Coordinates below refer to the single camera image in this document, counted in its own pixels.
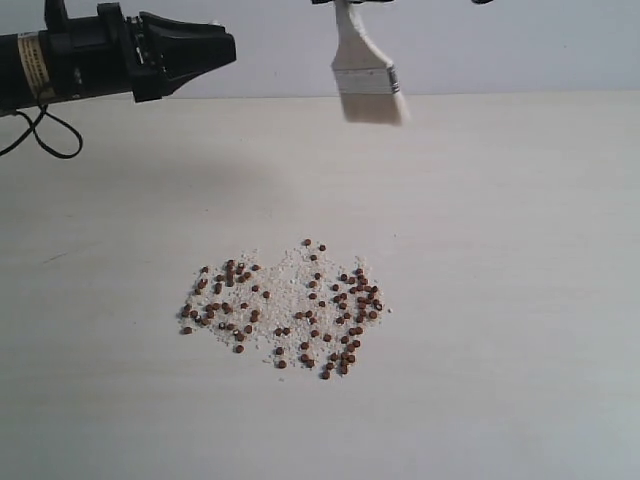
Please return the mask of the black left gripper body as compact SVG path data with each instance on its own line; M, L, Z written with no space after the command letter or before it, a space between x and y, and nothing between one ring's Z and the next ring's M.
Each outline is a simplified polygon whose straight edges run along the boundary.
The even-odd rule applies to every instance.
M125 16L117 2L71 18L63 1L44 3L47 68L60 101L132 93L137 103L173 93L161 46L171 21L149 12Z

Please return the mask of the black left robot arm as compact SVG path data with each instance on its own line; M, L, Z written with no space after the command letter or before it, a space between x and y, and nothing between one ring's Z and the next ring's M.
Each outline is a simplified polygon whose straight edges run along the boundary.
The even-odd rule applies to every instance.
M1 38L2 113L122 93L155 101L237 59L222 25L126 16L117 2L71 18L64 2L47 1L44 20L43 30Z

